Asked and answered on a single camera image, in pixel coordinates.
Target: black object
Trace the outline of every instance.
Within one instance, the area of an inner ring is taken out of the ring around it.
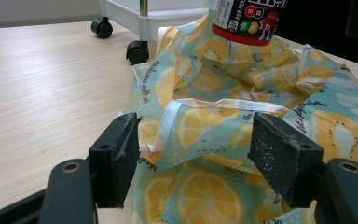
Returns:
[[[113,27],[107,17],[95,19],[91,24],[91,31],[98,37],[106,39],[113,33]]]
[[[289,0],[276,35],[358,63],[358,0]]]
[[[149,59],[147,41],[135,40],[130,42],[127,46],[126,59],[128,59],[132,65],[147,62]]]
[[[96,205],[122,208],[139,159],[135,113],[117,117],[85,160],[53,168],[48,187],[0,210],[5,223],[97,223]]]
[[[358,162],[322,162],[323,149],[274,116],[255,113],[248,157],[291,207],[317,201],[317,223],[358,224]]]

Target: gray wall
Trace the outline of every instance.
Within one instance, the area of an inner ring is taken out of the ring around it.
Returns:
[[[92,21],[98,0],[0,0],[0,27]]]

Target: light wood surface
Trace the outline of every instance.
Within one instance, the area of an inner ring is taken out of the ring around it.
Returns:
[[[108,39],[90,22],[0,29],[0,208],[45,188],[61,161],[86,158],[124,105],[125,53],[138,36],[111,23]],[[149,48],[153,58],[156,44]],[[331,57],[358,78],[357,63]],[[100,210],[100,222],[131,223],[130,195],[125,206]]]

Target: black wheel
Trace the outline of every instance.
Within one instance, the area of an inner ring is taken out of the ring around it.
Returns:
[[[145,63],[149,59],[149,49],[147,41],[135,40],[127,46],[126,58],[132,65]]]
[[[107,17],[96,19],[91,24],[91,31],[100,38],[108,38],[113,33],[113,27]]]

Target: white plastic storage bin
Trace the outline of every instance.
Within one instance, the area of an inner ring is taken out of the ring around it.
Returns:
[[[196,21],[214,8],[216,0],[99,0],[102,19],[95,20],[91,30],[101,38],[109,37],[113,20],[139,36],[127,48],[131,64],[148,59],[147,41],[157,40],[159,27],[180,26]]]

